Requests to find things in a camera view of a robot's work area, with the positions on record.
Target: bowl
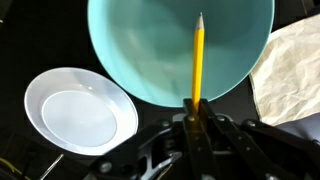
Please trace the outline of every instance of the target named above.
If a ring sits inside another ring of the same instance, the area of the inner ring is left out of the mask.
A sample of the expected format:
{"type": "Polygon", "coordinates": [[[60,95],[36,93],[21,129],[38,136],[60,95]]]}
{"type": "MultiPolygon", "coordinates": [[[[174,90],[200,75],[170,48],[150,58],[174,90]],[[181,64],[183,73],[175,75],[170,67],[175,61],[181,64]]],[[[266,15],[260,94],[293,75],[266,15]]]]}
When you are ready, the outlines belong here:
{"type": "Polygon", "coordinates": [[[115,82],[151,104],[181,107],[191,97],[194,30],[203,13],[201,97],[216,99],[240,83],[271,31],[273,0],[89,0],[95,52],[115,82]]]}
{"type": "Polygon", "coordinates": [[[105,77],[57,68],[28,86],[27,116],[53,144],[82,155],[102,155],[134,135],[138,116],[127,94],[105,77]]]}

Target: crumpled paper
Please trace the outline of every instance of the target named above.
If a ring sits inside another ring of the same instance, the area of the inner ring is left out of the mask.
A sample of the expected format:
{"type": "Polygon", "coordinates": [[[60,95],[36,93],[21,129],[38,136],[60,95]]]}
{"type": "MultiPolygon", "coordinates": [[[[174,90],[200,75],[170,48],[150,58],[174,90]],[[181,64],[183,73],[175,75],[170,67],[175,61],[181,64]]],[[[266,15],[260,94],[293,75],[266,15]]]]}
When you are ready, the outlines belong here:
{"type": "Polygon", "coordinates": [[[275,126],[320,112],[320,15],[271,33],[250,79],[264,123],[275,126]]]}

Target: yellow pencil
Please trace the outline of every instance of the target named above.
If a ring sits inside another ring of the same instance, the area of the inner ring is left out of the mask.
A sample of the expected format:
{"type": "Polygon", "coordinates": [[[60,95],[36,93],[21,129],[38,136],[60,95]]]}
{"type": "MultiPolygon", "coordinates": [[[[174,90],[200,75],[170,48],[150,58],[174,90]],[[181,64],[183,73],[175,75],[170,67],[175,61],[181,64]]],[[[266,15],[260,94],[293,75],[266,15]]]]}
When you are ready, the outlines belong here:
{"type": "Polygon", "coordinates": [[[194,55],[192,74],[192,102],[198,112],[201,96],[202,59],[204,47],[204,24],[202,13],[200,13],[196,31],[194,34],[194,55]]]}

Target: bolt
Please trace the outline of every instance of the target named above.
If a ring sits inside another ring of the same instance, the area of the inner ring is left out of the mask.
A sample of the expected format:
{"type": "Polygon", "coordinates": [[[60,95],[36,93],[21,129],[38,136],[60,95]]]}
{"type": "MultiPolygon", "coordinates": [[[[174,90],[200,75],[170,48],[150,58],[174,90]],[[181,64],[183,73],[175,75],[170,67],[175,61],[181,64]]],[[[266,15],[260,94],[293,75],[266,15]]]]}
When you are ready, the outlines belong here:
{"type": "Polygon", "coordinates": [[[208,174],[202,174],[201,180],[215,180],[215,178],[208,174]]]}
{"type": "Polygon", "coordinates": [[[162,122],[162,126],[163,127],[168,127],[170,125],[170,123],[168,121],[163,121],[162,122]]]}
{"type": "Polygon", "coordinates": [[[219,121],[224,121],[224,120],[225,120],[225,118],[224,118],[223,116],[218,116],[217,119],[218,119],[219,121]]]}
{"type": "Polygon", "coordinates": [[[107,172],[109,172],[111,170],[111,168],[112,168],[111,162],[104,162],[104,163],[102,163],[100,165],[100,169],[99,170],[100,170],[101,173],[107,173],[107,172]]]}
{"type": "Polygon", "coordinates": [[[280,179],[277,176],[274,176],[274,175],[267,173],[266,180],[280,180],[280,179]]]}
{"type": "Polygon", "coordinates": [[[195,118],[193,116],[189,116],[188,119],[189,119],[189,121],[194,121],[195,120],[195,118]]]}
{"type": "Polygon", "coordinates": [[[251,127],[255,127],[256,126],[256,124],[253,121],[248,121],[247,123],[251,127]]]}

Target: white plate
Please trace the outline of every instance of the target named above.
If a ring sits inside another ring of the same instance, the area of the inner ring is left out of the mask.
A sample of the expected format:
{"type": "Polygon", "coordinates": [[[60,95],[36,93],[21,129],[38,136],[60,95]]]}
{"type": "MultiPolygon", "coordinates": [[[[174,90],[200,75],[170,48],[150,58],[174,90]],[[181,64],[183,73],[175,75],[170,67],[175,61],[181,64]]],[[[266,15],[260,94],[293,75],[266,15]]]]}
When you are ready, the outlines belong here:
{"type": "Polygon", "coordinates": [[[127,94],[105,77],[58,68],[36,77],[25,93],[32,125],[55,145],[102,155],[137,132],[138,116],[127,94]]]}

